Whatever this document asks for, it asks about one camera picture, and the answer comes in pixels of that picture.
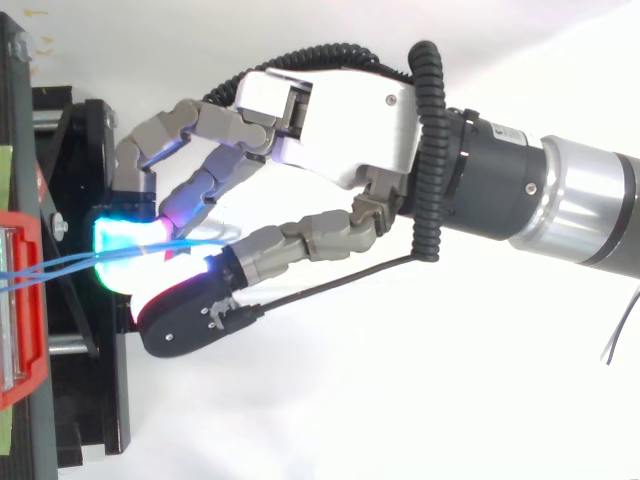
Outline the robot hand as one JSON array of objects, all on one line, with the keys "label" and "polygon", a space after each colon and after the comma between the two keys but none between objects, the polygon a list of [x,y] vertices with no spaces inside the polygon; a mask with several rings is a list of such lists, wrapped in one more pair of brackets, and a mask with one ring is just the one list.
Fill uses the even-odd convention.
[{"label": "robot hand", "polygon": [[[413,88],[346,67],[248,73],[227,106],[186,99],[140,123],[115,149],[114,204],[93,227],[96,274],[130,299],[145,350],[183,356],[257,321],[237,291],[301,261],[339,261],[369,250],[407,195],[419,127]],[[330,210],[223,234],[205,253],[191,238],[217,201],[267,160],[357,195]]]}]

